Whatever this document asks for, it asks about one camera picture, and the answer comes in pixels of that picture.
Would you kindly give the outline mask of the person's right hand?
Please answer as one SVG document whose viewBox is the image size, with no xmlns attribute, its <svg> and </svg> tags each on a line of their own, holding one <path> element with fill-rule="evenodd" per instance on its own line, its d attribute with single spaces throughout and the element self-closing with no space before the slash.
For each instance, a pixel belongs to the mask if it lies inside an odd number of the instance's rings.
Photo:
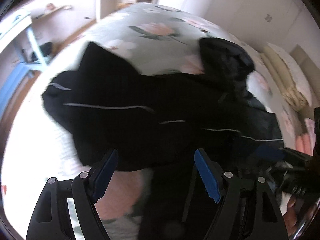
<svg viewBox="0 0 320 240">
<path fill-rule="evenodd" d="M 319 212 L 319 199 L 312 205 L 292 195 L 283 219 L 289 239 L 300 239 L 306 234 Z"/>
</svg>

